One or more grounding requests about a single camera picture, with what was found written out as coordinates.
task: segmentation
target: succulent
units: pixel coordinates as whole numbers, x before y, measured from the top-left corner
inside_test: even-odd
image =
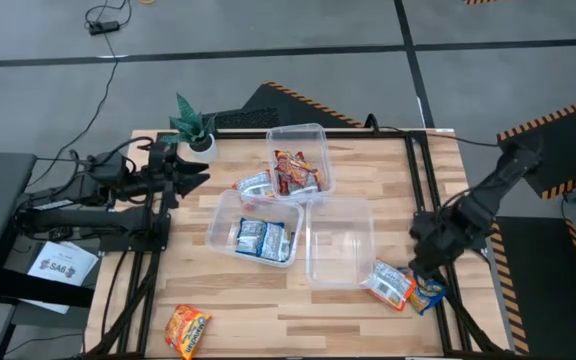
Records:
[[[166,144],[185,142],[190,145],[197,145],[215,132],[215,117],[217,115],[204,122],[201,113],[196,113],[188,101],[179,94],[177,94],[177,104],[181,117],[171,116],[170,123],[177,129],[178,133],[163,136],[161,142]]]

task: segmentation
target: wooden table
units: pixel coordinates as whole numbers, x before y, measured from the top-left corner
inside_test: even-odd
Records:
[[[156,131],[134,131],[136,136]],[[430,138],[430,149],[443,200],[467,187],[457,143]],[[176,354],[164,342],[164,327],[177,304],[191,304],[211,314],[196,356],[403,356],[440,355],[434,310],[419,316],[408,306],[395,312],[364,290],[311,290],[305,275],[305,245],[288,269],[264,266],[215,253],[204,243],[219,194],[246,176],[267,168],[265,140],[218,140],[218,161],[210,164],[209,181],[172,210],[168,249],[162,253],[147,356]],[[415,202],[404,141],[400,139],[328,139],[337,178],[335,195],[366,197],[375,218],[377,255],[393,265],[413,256],[408,235]],[[181,147],[185,160],[194,159]],[[417,160],[426,204],[421,152]],[[128,156],[138,166],[147,153],[133,146]],[[101,319],[119,254],[103,258],[90,309],[86,344],[100,339]],[[147,260],[144,261],[145,272]],[[125,304],[132,254],[124,261],[115,285],[108,325]],[[471,252],[456,262],[463,302],[474,319],[499,346],[508,342],[488,265]],[[453,348],[459,348],[454,315],[446,303]],[[135,349],[141,309],[131,327],[128,349]]]

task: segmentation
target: plastic bin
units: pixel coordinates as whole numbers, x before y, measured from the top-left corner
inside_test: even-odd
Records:
[[[306,205],[306,274],[313,288],[363,287],[375,264],[370,202],[327,197]]]
[[[328,196],[335,191],[335,177],[328,157],[326,131],[319,124],[304,124],[281,126],[268,130],[268,157],[270,162],[270,178],[273,192],[280,201],[306,202],[309,199]],[[321,191],[297,195],[279,195],[279,179],[275,167],[277,158],[275,150],[290,151],[293,154],[301,151],[306,161],[323,176]]]
[[[242,217],[269,222],[283,222],[286,233],[294,233],[288,260],[278,262],[236,252],[239,220]],[[252,197],[242,198],[238,191],[226,190],[219,196],[217,209],[206,232],[206,245],[222,254],[285,268],[295,261],[303,218],[304,211],[297,204]]]

